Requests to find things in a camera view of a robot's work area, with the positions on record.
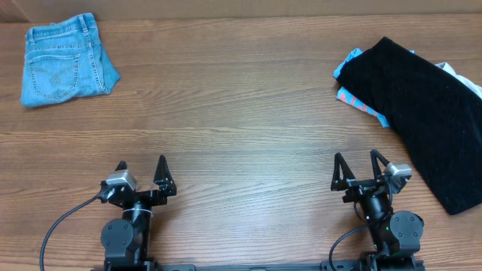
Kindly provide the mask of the folded blue denim jeans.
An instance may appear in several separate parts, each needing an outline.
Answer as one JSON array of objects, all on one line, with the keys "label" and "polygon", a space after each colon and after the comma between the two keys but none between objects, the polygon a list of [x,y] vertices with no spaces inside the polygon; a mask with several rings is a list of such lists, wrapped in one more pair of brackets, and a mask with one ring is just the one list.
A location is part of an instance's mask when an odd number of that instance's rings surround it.
[{"label": "folded blue denim jeans", "polygon": [[26,108],[108,95],[120,78],[92,13],[35,26],[26,33],[20,96]]}]

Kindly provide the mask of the black sparkly knit garment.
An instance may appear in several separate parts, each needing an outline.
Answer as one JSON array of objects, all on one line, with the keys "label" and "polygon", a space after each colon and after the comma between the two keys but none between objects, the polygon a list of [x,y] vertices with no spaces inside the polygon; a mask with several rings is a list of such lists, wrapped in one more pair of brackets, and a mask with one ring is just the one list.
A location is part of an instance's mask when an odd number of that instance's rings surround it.
[{"label": "black sparkly knit garment", "polygon": [[481,99],[464,83],[384,37],[334,71],[355,98],[382,114],[446,212],[481,203]]}]

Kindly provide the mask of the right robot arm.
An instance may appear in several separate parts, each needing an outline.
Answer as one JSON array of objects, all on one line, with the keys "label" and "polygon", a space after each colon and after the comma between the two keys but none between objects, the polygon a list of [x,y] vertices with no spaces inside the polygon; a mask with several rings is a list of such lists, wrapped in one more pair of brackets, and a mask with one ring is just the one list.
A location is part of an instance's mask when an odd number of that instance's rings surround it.
[{"label": "right robot arm", "polygon": [[[424,270],[423,262],[415,259],[421,248],[424,220],[413,212],[396,212],[392,207],[394,195],[409,182],[412,169],[405,163],[389,162],[376,149],[370,152],[370,158],[373,178],[358,180],[342,154],[334,155],[331,190],[345,193],[342,200],[353,204],[363,224],[335,241],[322,266],[328,270]],[[363,230],[369,231],[374,250],[362,252],[357,260],[335,261],[335,248]]]}]

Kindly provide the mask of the light blue printed t-shirt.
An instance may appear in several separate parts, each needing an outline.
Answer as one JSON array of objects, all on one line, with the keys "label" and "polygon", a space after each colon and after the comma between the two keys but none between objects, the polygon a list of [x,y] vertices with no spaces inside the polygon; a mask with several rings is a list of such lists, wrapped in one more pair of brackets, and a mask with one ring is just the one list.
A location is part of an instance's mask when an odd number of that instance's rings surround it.
[{"label": "light blue printed t-shirt", "polygon": [[[363,54],[363,51],[360,50],[359,48],[356,48],[352,50],[348,56],[345,58],[344,61],[342,61],[341,64],[339,64],[338,67],[334,70],[333,76],[335,79],[337,79],[340,74],[341,74],[341,69],[345,64],[347,64],[350,60],[356,58],[357,56]],[[389,123],[384,115],[381,113],[375,111],[371,107],[367,106],[365,103],[363,103],[361,100],[359,100],[357,97],[355,97],[351,92],[349,92],[345,87],[341,87],[337,91],[337,99],[347,105],[352,106],[353,108],[357,108],[360,111],[363,111],[371,116],[374,116],[378,121],[380,122],[381,126],[384,128],[389,127]]]}]

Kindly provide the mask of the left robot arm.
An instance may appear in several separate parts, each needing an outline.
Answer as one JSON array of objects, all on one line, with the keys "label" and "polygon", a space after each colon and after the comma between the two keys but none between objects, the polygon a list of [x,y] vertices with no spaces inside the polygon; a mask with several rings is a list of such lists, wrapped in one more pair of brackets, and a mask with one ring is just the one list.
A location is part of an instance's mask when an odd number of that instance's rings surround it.
[{"label": "left robot arm", "polygon": [[157,189],[137,191],[136,179],[124,161],[101,182],[100,201],[122,209],[122,217],[109,221],[101,232],[104,270],[162,269],[156,258],[149,255],[152,208],[166,205],[167,198],[177,194],[163,155],[159,157],[153,183]]}]

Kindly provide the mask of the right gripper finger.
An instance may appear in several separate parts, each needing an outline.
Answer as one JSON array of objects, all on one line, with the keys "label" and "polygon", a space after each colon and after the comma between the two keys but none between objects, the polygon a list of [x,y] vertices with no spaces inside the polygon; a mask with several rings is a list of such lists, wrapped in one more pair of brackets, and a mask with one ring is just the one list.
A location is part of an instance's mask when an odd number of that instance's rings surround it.
[{"label": "right gripper finger", "polygon": [[382,163],[384,166],[387,166],[389,161],[376,149],[370,151],[370,157],[374,178],[378,179],[382,175],[380,163]]},{"label": "right gripper finger", "polygon": [[341,153],[334,155],[334,173],[331,181],[331,190],[347,190],[356,181],[354,174],[344,160]]}]

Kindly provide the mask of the white cloth garment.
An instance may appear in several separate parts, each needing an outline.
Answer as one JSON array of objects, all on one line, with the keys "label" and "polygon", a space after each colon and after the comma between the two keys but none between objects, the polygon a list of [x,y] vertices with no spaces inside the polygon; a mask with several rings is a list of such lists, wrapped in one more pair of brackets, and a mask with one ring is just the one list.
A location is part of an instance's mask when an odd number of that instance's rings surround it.
[{"label": "white cloth garment", "polygon": [[467,88],[469,88],[473,93],[475,93],[480,99],[482,98],[481,86],[473,83],[472,81],[470,81],[469,79],[467,79],[462,75],[458,75],[448,62],[437,63],[435,64],[435,66],[437,66],[438,68],[444,70],[446,73],[455,77],[458,81],[463,83]]}]

